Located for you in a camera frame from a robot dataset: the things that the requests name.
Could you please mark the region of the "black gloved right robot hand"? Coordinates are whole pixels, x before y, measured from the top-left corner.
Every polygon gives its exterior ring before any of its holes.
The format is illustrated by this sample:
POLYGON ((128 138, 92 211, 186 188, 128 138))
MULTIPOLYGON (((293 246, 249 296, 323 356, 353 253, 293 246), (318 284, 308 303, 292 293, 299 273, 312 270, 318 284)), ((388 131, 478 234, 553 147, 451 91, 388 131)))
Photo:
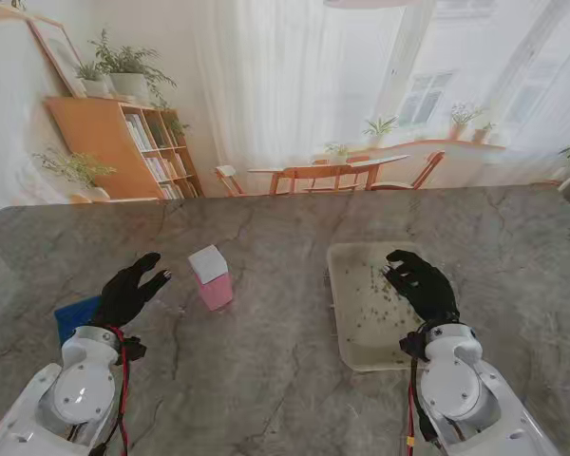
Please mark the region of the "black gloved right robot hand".
POLYGON ((458 322, 460 312, 450 282, 435 266, 413 252, 394 250, 386 256, 383 276, 422 320, 458 322))

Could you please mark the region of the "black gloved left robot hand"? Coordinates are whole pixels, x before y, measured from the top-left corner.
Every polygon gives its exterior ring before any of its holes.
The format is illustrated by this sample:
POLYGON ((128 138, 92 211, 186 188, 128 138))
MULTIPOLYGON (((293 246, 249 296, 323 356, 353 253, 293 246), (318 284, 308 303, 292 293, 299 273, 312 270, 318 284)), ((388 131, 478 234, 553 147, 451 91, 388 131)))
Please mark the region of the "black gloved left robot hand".
POLYGON ((160 259, 159 253, 147 253, 113 276, 102 289, 91 325, 119 329, 131 322, 171 278, 169 270, 161 270, 141 284, 143 275, 153 270, 160 259))

